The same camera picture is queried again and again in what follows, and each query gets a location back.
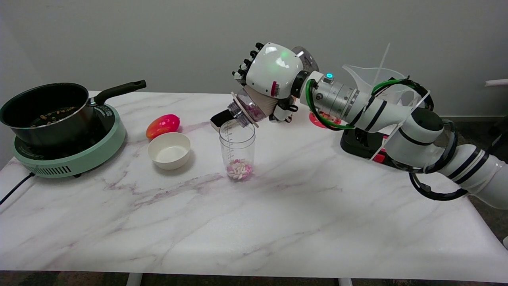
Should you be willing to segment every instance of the white robot arm segment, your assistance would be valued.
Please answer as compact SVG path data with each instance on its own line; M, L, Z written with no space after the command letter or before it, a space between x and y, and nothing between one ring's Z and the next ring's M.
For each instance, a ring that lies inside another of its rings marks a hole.
M504 190L508 168L502 168L504 162L473 145L454 145L446 149L435 146L433 143L444 131L445 124L434 112L423 108L411 112L411 107L388 103L334 81L331 74L305 71L296 54L273 43L263 46L253 58L248 69L234 76L241 84L256 90L256 94L249 94L255 104L264 106L264 98L276 98L278 104L264 112L266 117L276 117L280 121L287 111L281 106L287 106L292 96L307 105L304 87L313 80L316 85L309 95L316 109L349 122L355 128L374 133L407 118L385 149L397 163L410 167L407 171L411 182L421 194L446 201L469 192L495 208L508 209L508 191ZM233 116L241 124L243 122L242 125L248 123L241 113ZM450 194L433 193L411 174L413 167L423 170L422 173L440 172L462 189Z

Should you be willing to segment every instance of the white marble surface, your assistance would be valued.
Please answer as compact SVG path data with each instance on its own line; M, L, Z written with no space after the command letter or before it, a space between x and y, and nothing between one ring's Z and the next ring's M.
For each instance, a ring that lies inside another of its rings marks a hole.
M209 118L229 95L132 93L109 104L128 140L80 178L32 178L0 207L0 269L508 282L508 252L466 198L433 202L406 173L346 154L305 108L262 122L255 177L223 172ZM145 128L175 113L185 167L147 157ZM11 160L0 195L28 174ZM457 188L428 175L434 190Z

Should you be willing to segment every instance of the red label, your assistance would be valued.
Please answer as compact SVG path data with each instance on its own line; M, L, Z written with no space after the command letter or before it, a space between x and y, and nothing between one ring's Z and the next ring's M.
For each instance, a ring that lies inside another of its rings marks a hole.
M388 140L388 135L383 136L383 141L381 141L381 145L385 144L386 140Z
M279 85L276 81L272 83L272 90L270 91L270 96L276 97L279 94Z
M385 156L383 154L377 154L374 156L374 161L378 163L382 163L385 160Z

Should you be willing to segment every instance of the cooking pot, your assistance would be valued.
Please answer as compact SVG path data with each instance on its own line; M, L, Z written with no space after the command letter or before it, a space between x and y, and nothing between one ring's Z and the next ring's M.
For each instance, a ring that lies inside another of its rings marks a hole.
M130 82L89 98L75 83L52 83L25 91L0 109L0 122L22 141L36 147L58 147L81 139L93 123L94 106L109 98L146 87L144 80Z

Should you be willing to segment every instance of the gray wall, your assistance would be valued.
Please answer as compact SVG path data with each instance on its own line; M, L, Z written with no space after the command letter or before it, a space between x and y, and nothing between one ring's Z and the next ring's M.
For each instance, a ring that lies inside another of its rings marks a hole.
M377 66L391 42L385 66L430 89L440 115L499 116L508 89L482 86L508 77L507 15L505 0L1 1L0 99L141 78L147 91L228 93L258 41L302 45L354 85L342 64Z

